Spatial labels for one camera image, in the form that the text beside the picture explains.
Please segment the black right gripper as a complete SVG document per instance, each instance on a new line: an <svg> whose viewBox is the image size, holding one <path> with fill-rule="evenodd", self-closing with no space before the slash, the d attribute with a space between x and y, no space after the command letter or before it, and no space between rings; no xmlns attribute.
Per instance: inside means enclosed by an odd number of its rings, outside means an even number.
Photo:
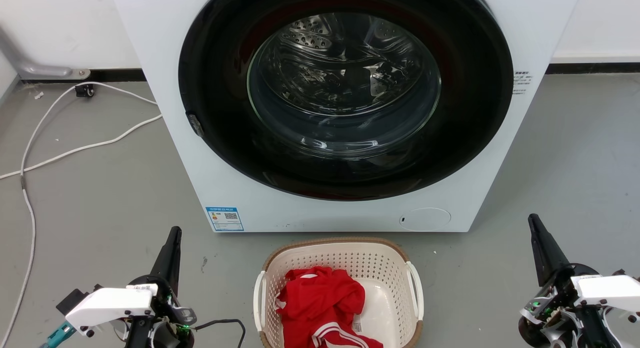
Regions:
<svg viewBox="0 0 640 348"><path fill-rule="evenodd" d="M521 310L518 332L532 348L622 348L606 322L612 310L601 301L579 303L573 277L596 271L570 263L537 214L528 216L535 272L540 291Z"/></svg>

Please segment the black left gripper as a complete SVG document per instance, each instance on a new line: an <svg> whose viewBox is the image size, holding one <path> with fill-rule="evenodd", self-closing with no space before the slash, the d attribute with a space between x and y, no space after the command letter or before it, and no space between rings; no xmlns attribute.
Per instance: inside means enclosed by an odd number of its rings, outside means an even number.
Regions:
<svg viewBox="0 0 640 348"><path fill-rule="evenodd" d="M133 280L126 288L151 290L150 308L142 314L126 314L129 331L125 348L194 348L189 326L197 320L194 310L178 302L182 229L172 227L150 275Z"/></svg>

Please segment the cream perforated laundry basket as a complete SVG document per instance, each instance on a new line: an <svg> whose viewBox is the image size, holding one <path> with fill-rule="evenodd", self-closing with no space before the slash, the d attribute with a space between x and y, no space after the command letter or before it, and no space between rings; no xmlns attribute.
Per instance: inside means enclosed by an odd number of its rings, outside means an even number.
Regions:
<svg viewBox="0 0 640 348"><path fill-rule="evenodd" d="M377 237L333 237L299 241L275 250L265 261L253 290L254 326L263 348L285 348L278 295L287 273L299 269L345 271L364 291L363 309L350 322L350 332L365 343L341 339L339 326L310 338L310 348L416 348L423 330L425 299L414 264L391 241Z"/></svg>

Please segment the blue energy label sticker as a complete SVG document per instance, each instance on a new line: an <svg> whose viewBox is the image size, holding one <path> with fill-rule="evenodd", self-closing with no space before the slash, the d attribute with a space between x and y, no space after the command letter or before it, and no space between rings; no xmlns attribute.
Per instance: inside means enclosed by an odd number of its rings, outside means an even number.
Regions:
<svg viewBox="0 0 640 348"><path fill-rule="evenodd" d="M214 232L244 232L236 207L205 207Z"/></svg>

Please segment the round white filter cover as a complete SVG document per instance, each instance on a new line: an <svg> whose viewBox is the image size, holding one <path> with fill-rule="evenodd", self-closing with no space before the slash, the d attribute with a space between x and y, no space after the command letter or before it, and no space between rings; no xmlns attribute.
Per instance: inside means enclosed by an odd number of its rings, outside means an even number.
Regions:
<svg viewBox="0 0 640 348"><path fill-rule="evenodd" d="M398 222L407 231L432 232L440 230L451 221L451 214L440 208L418 208L404 213Z"/></svg>

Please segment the grey door latch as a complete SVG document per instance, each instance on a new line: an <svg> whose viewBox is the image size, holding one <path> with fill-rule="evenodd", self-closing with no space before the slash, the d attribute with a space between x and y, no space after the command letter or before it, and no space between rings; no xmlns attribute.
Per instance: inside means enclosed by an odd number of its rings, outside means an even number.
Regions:
<svg viewBox="0 0 640 348"><path fill-rule="evenodd" d="M197 116L190 111L187 111L185 114L186 114L186 118L189 121L190 127L194 131L194 134L196 134L200 138L203 138L205 136L205 133L202 129L202 125L199 119L197 118Z"/></svg>

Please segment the red garment with white stripes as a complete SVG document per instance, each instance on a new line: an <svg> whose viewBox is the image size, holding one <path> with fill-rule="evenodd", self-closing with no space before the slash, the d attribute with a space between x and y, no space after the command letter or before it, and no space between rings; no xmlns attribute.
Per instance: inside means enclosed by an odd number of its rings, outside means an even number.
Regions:
<svg viewBox="0 0 640 348"><path fill-rule="evenodd" d="M384 348L357 334L353 325L365 307L362 285L343 269L291 269L275 298L283 348Z"/></svg>

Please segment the black round washer door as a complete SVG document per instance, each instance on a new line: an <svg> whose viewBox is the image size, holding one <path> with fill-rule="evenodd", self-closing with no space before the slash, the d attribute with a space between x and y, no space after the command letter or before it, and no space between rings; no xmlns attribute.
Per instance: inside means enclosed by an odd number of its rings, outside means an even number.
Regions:
<svg viewBox="0 0 640 348"><path fill-rule="evenodd" d="M397 23L434 56L440 100L409 141L378 155L335 160L295 150L257 118L246 83L259 47L288 23L329 12ZM210 0L186 34L178 81L203 141L240 173L293 195L356 202L430 186L478 156L508 112L512 60L484 0Z"/></svg>

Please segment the black text warning sticker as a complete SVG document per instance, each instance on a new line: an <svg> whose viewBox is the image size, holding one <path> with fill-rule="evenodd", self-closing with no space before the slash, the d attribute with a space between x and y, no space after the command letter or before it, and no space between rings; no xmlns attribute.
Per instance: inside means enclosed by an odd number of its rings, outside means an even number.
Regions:
<svg viewBox="0 0 640 348"><path fill-rule="evenodd" d="M531 85L533 81L533 76L528 71L516 71L513 75L513 95L523 95L526 94L528 87Z"/></svg>

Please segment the white front-load washing machine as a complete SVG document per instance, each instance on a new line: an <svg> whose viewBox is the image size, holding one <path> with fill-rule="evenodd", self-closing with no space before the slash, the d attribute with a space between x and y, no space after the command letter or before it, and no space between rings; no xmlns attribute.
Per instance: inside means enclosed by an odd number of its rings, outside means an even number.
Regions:
<svg viewBox="0 0 640 348"><path fill-rule="evenodd" d="M451 215L450 223L437 232L468 232L579 0L484 0L505 32L513 73L533 76L526 94L513 95L512 88L498 132L452 175L404 195L356 202L309 198L266 186L230 166L194 134L179 90L179 59L186 34L209 1L114 0L202 211L236 207L244 228L240 233L343 233L408 232L400 216L429 207Z"/></svg>

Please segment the grey floor conduit pipe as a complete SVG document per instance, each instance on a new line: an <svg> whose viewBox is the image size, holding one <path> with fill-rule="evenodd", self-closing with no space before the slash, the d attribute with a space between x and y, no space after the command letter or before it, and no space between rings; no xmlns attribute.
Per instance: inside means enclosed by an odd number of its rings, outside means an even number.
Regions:
<svg viewBox="0 0 640 348"><path fill-rule="evenodd" d="M92 71L88 68L71 68L40 64L24 55L0 27L0 52L22 80L85 80Z"/></svg>

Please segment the steel washer drum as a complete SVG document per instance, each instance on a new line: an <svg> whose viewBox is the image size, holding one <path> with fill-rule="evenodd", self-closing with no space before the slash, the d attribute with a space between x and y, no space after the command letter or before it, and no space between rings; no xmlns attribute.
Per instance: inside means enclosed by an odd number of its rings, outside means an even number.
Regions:
<svg viewBox="0 0 640 348"><path fill-rule="evenodd" d="M397 23L329 12L274 32L247 71L265 129L307 155L361 159L402 145L437 108L434 55Z"/></svg>

